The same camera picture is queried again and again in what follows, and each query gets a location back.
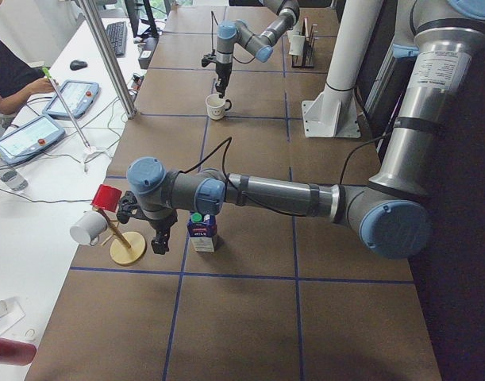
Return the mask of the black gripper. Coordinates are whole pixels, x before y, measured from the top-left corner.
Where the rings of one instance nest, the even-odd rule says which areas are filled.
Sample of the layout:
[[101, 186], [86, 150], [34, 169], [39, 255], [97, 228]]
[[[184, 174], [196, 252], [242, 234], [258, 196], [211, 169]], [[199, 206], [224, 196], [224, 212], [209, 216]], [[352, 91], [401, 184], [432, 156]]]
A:
[[230, 63], [216, 62], [217, 82], [215, 89], [220, 98], [225, 97], [225, 92], [229, 84], [230, 78]]
[[157, 216], [147, 217], [147, 221], [155, 230], [155, 236], [151, 240], [153, 252], [159, 255], [168, 252], [171, 227], [178, 221], [177, 211], [161, 210]]

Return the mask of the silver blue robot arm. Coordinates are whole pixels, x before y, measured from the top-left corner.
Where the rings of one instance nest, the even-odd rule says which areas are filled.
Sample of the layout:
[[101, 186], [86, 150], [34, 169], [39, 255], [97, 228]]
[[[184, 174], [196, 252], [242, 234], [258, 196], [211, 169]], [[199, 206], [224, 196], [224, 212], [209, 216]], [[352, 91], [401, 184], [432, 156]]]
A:
[[165, 211], [215, 215], [223, 203], [296, 217], [326, 217], [355, 230], [377, 254], [419, 253], [432, 226], [424, 205], [425, 166], [441, 115], [485, 45], [485, 1], [419, 1], [406, 7], [418, 56], [379, 172], [364, 187], [321, 187], [223, 171], [167, 171], [152, 157], [135, 160], [127, 179], [147, 218]]
[[279, 38], [296, 25], [300, 7], [298, 1], [260, 1], [277, 15], [277, 18], [260, 34], [254, 33], [245, 21], [224, 20], [217, 26], [216, 46], [210, 55], [202, 58], [202, 66], [215, 64], [217, 82], [215, 89], [220, 98], [225, 97], [233, 68], [234, 47], [239, 44], [253, 58], [265, 63], [273, 53]]

